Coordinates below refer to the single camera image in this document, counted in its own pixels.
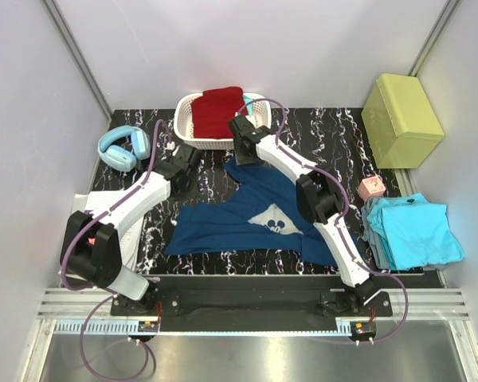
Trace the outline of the navy blue t shirt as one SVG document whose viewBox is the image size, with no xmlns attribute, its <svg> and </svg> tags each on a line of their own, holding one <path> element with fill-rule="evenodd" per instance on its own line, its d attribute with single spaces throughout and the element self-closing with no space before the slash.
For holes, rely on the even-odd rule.
<svg viewBox="0 0 478 382">
<path fill-rule="evenodd" d="M 166 255 L 271 249 L 296 251 L 315 265 L 338 265 L 317 229 L 300 215 L 296 187 L 279 170 L 239 166 L 234 158 L 224 168 L 239 188 L 222 203 L 182 206 Z"/>
</svg>

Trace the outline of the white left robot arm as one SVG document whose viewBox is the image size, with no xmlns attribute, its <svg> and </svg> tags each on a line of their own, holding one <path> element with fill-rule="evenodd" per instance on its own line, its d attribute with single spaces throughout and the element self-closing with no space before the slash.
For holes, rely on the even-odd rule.
<svg viewBox="0 0 478 382">
<path fill-rule="evenodd" d="M 156 304 L 155 294 L 148 290 L 152 282 L 123 264 L 120 240 L 157 204 L 190 189 L 201 156 L 199 149 L 180 144 L 168 159 L 149 166 L 109 206 L 93 212 L 74 212 L 68 218 L 61 251 L 65 287 L 80 289 L 67 281 L 66 274 L 73 273 L 92 287 L 128 298 L 128 305 L 137 314 L 149 314 Z"/>
</svg>

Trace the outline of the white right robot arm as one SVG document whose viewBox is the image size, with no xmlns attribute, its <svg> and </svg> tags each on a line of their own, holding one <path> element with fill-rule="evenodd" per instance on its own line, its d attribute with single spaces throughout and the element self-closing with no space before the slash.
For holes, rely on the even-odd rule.
<svg viewBox="0 0 478 382">
<path fill-rule="evenodd" d="M 344 286 L 338 311 L 366 314 L 380 290 L 348 232 L 348 196 L 338 180 L 282 143 L 271 128 L 255 127 L 244 115 L 233 117 L 228 126 L 241 165 L 265 162 L 294 184 L 300 215 L 317 229 L 338 265 Z"/>
</svg>

